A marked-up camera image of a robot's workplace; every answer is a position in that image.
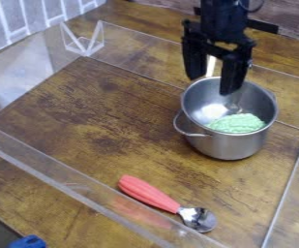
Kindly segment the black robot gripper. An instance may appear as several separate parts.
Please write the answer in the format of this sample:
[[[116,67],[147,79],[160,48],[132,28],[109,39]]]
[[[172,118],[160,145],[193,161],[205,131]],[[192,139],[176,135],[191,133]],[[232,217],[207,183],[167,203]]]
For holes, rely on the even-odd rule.
[[[183,59],[189,79],[205,74],[207,55],[223,60],[220,94],[241,87],[255,42],[244,35],[248,0],[200,0],[200,21],[183,21]]]

